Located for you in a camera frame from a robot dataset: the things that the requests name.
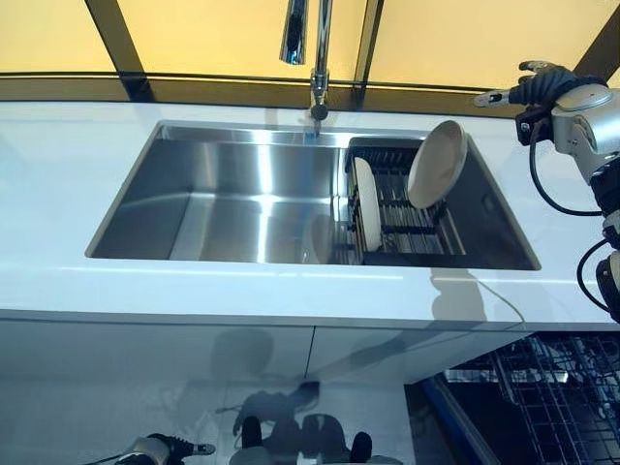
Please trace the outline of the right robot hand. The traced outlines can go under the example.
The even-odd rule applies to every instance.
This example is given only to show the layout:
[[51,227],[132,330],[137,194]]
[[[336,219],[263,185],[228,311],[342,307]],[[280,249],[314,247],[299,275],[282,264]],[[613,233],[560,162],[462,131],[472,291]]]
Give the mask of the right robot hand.
[[508,105],[547,105],[567,91],[577,81],[577,76],[567,68],[543,60],[527,60],[518,65],[519,71],[530,72],[522,76],[510,89],[496,89],[480,94],[474,99],[477,108],[496,108]]

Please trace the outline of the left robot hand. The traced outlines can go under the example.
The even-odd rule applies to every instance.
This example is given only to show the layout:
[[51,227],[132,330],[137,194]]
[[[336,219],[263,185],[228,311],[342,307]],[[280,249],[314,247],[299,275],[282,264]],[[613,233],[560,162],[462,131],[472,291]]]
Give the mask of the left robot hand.
[[185,458],[208,456],[215,451],[212,444],[195,444],[175,436],[153,433],[138,437],[117,464],[183,464]]

